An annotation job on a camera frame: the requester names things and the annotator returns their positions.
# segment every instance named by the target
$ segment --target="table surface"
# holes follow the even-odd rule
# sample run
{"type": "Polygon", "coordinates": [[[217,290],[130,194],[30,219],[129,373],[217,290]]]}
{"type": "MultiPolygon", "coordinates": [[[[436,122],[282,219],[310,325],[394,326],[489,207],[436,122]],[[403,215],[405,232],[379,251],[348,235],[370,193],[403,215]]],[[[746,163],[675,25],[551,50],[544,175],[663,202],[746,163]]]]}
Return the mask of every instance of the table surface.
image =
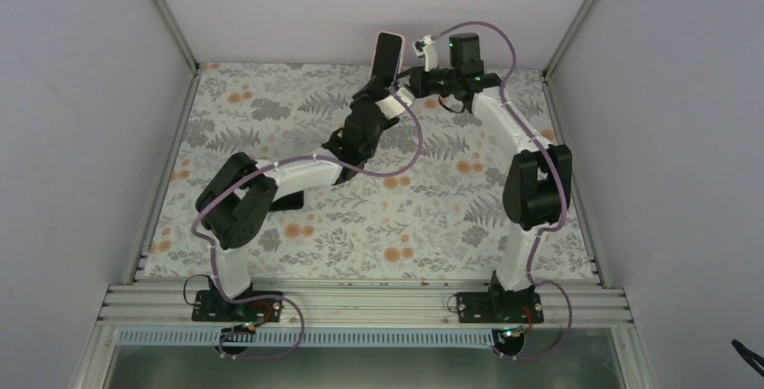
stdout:
{"type": "MultiPolygon", "coordinates": [[[[231,154],[279,159],[324,143],[350,112],[368,66],[209,63],[178,153],[145,276],[210,272],[206,243],[190,233],[194,202],[231,154]]],[[[539,71],[518,70],[507,87],[531,124],[554,140],[539,71]]],[[[488,279],[514,226],[501,193],[512,154],[469,113],[419,100],[424,153],[397,177],[356,176],[305,193],[305,208],[270,213],[250,246],[262,278],[488,279]]],[[[368,169],[392,171],[416,149],[409,117],[385,131],[368,169]]],[[[575,207],[544,239],[538,278],[590,279],[575,207]]]]}

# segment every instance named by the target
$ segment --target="gray leaf pattern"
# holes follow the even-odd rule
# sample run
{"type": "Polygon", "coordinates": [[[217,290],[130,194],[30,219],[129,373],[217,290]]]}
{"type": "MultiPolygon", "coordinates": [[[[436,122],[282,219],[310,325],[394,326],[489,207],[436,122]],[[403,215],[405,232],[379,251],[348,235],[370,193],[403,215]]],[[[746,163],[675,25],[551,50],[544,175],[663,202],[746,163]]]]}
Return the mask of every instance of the gray leaf pattern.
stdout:
{"type": "Polygon", "coordinates": [[[473,225],[468,228],[467,231],[461,233],[461,241],[468,245],[472,245],[473,248],[477,248],[483,239],[487,237],[488,230],[478,227],[477,225],[473,225]]]}
{"type": "Polygon", "coordinates": [[[257,143],[260,143],[259,131],[240,127],[215,135],[213,140],[207,142],[206,147],[216,152],[236,152],[257,143]]]}
{"type": "Polygon", "coordinates": [[[258,244],[267,252],[273,252],[281,245],[281,238],[278,236],[278,230],[267,229],[259,235],[258,244]]]}
{"type": "MultiPolygon", "coordinates": [[[[280,159],[304,154],[343,125],[369,67],[206,64],[172,171],[146,276],[209,274],[205,244],[190,233],[194,203],[233,153],[280,159]]],[[[531,125],[551,131],[541,75],[519,70],[506,94],[531,125]]],[[[458,105],[448,100],[448,105],[458,105]]],[[[488,279],[513,246],[501,205],[510,159],[470,113],[418,100],[423,155],[400,176],[358,175],[305,193],[299,211],[269,213],[249,248],[253,276],[271,278],[488,279]]],[[[412,120],[386,130],[374,171],[392,171],[416,150],[412,120]]],[[[561,231],[547,235],[533,262],[543,278],[592,276],[575,202],[561,231]]]]}
{"type": "Polygon", "coordinates": [[[252,101],[252,119],[264,121],[265,119],[286,119],[291,114],[291,110],[286,105],[266,98],[258,98],[252,101]]]}

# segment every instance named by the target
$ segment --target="purple cable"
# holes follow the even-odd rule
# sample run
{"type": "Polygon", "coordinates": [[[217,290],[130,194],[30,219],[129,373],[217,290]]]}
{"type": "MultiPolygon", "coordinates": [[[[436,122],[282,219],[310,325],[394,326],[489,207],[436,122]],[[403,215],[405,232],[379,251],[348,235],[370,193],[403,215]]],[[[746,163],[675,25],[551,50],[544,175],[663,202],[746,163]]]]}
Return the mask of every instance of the purple cable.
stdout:
{"type": "MultiPolygon", "coordinates": [[[[226,197],[228,197],[229,195],[233,194],[233,192],[236,189],[240,188],[241,186],[243,186],[247,182],[251,181],[255,177],[260,176],[260,175],[262,175],[264,173],[267,173],[267,172],[269,172],[270,170],[272,170],[274,168],[278,168],[280,166],[291,164],[291,163],[294,163],[294,162],[297,162],[297,161],[306,161],[306,160],[312,160],[312,159],[314,159],[316,161],[328,161],[328,162],[332,162],[333,164],[337,164],[339,166],[345,167],[345,168],[347,168],[349,170],[355,171],[356,173],[361,173],[363,175],[373,176],[373,177],[392,177],[392,176],[398,176],[398,175],[404,173],[409,168],[413,167],[414,164],[416,163],[417,159],[419,159],[419,155],[422,152],[422,145],[423,145],[423,142],[424,142],[424,135],[422,133],[422,124],[419,122],[419,119],[416,118],[416,114],[414,114],[414,110],[412,110],[411,107],[406,105],[406,103],[396,94],[396,90],[395,90],[395,88],[393,86],[391,86],[389,88],[389,92],[395,98],[395,100],[398,103],[400,103],[404,107],[406,112],[411,116],[412,120],[414,121],[414,127],[416,128],[416,136],[417,136],[417,139],[418,139],[417,145],[416,145],[416,152],[414,153],[414,156],[412,157],[412,159],[405,166],[401,167],[400,169],[398,169],[396,171],[390,172],[390,173],[378,173],[376,171],[368,171],[368,170],[365,170],[363,168],[358,168],[356,166],[353,166],[352,164],[348,164],[347,162],[340,161],[340,160],[338,160],[336,158],[325,157],[323,155],[316,155],[314,157],[314,155],[309,154],[309,155],[300,155],[298,157],[282,159],[280,161],[274,162],[273,164],[269,164],[269,165],[267,165],[267,166],[265,166],[263,168],[259,168],[258,170],[255,170],[252,173],[249,173],[247,176],[242,177],[241,179],[239,179],[235,184],[229,186],[220,195],[215,197],[213,199],[213,201],[210,202],[204,209],[202,209],[202,211],[196,216],[194,221],[191,223],[191,234],[193,234],[197,238],[206,240],[207,243],[209,243],[209,245],[210,245],[210,263],[211,263],[212,270],[213,270],[213,278],[212,278],[213,279],[213,283],[214,283],[215,287],[218,289],[218,291],[220,292],[220,294],[223,297],[223,299],[225,300],[225,302],[227,302],[227,303],[249,303],[249,302],[262,301],[264,299],[279,299],[279,300],[282,300],[282,301],[292,305],[292,307],[295,308],[295,311],[297,311],[297,315],[299,315],[299,317],[300,317],[300,334],[297,337],[297,342],[295,343],[295,345],[293,345],[288,350],[286,350],[286,351],[284,351],[282,353],[276,354],[276,355],[272,355],[272,356],[242,356],[242,357],[240,357],[238,355],[234,355],[234,356],[240,357],[242,359],[251,359],[251,360],[267,360],[267,359],[277,359],[277,358],[285,357],[286,355],[288,355],[288,354],[292,353],[293,351],[295,351],[297,349],[297,347],[299,347],[300,343],[303,342],[303,336],[305,335],[305,317],[303,316],[302,311],[300,310],[300,308],[297,306],[296,303],[294,303],[291,299],[288,299],[288,298],[286,298],[284,296],[280,296],[280,295],[277,295],[277,294],[263,294],[263,295],[260,295],[260,296],[253,296],[253,297],[248,297],[248,298],[245,298],[245,299],[233,299],[233,298],[229,297],[228,294],[225,293],[225,291],[221,288],[221,286],[219,284],[220,277],[218,276],[217,260],[215,259],[216,250],[217,250],[217,247],[216,247],[216,244],[215,244],[215,240],[214,240],[214,238],[212,236],[210,236],[208,234],[205,234],[205,233],[202,233],[201,231],[199,231],[198,230],[199,229],[199,224],[202,222],[202,220],[205,218],[205,216],[207,216],[207,214],[209,214],[209,212],[212,211],[215,208],[215,206],[220,204],[220,202],[223,201],[226,197]]],[[[219,351],[221,351],[221,352],[223,351],[223,343],[227,339],[229,339],[230,337],[233,337],[235,335],[244,335],[244,334],[247,334],[247,332],[231,332],[231,333],[227,334],[225,337],[222,337],[221,340],[220,340],[219,346],[218,346],[219,347],[219,351]]]]}
{"type": "MultiPolygon", "coordinates": [[[[512,360],[531,360],[536,359],[540,357],[545,357],[549,355],[552,351],[557,349],[564,341],[568,338],[570,335],[570,328],[573,326],[573,306],[570,303],[570,297],[568,296],[568,293],[565,292],[565,290],[562,288],[562,285],[559,283],[552,281],[550,279],[543,280],[540,282],[537,282],[532,275],[532,265],[533,265],[533,258],[536,256],[536,251],[538,251],[539,246],[541,245],[541,235],[543,233],[551,233],[554,231],[559,231],[563,225],[565,225],[565,220],[568,218],[568,201],[565,197],[565,189],[562,187],[562,180],[559,178],[559,172],[554,167],[554,162],[551,159],[551,156],[549,152],[544,148],[543,144],[538,140],[538,137],[533,132],[530,126],[528,126],[525,123],[525,119],[522,117],[521,114],[519,114],[515,109],[514,106],[509,102],[509,100],[506,99],[506,95],[504,93],[506,84],[509,81],[509,77],[512,75],[512,73],[517,68],[517,53],[514,50],[514,45],[509,40],[509,37],[506,36],[506,33],[504,33],[501,29],[494,26],[491,23],[481,22],[481,21],[473,21],[473,22],[464,22],[459,23],[455,26],[451,26],[450,28],[446,29],[443,32],[438,33],[435,35],[432,40],[437,40],[441,36],[447,35],[457,29],[460,29],[465,26],[483,26],[487,27],[488,29],[493,30],[494,32],[498,33],[499,36],[502,37],[502,39],[506,42],[506,45],[509,47],[509,50],[512,52],[512,65],[509,68],[509,71],[506,73],[504,78],[502,78],[501,84],[499,85],[499,96],[501,96],[502,105],[504,106],[504,109],[509,113],[510,116],[512,116],[513,120],[517,122],[518,125],[520,125],[520,128],[525,132],[525,135],[528,136],[531,141],[533,141],[533,144],[536,145],[537,148],[539,148],[539,151],[541,152],[541,155],[544,157],[544,161],[546,161],[547,166],[550,168],[551,176],[554,179],[554,184],[557,187],[557,191],[559,193],[559,204],[560,204],[560,213],[559,213],[559,221],[557,224],[550,226],[550,227],[541,227],[539,231],[536,233],[536,239],[533,241],[533,246],[531,247],[531,253],[528,255],[528,261],[525,263],[525,274],[528,276],[528,281],[531,282],[532,285],[536,287],[540,287],[542,285],[554,285],[560,293],[562,293],[562,297],[565,298],[565,303],[568,305],[568,326],[565,328],[565,332],[563,332],[562,337],[550,348],[542,351],[541,353],[530,355],[530,356],[512,356],[512,360]]],[[[504,358],[504,354],[499,352],[496,348],[493,348],[494,352],[499,355],[500,358],[504,358]]]]}

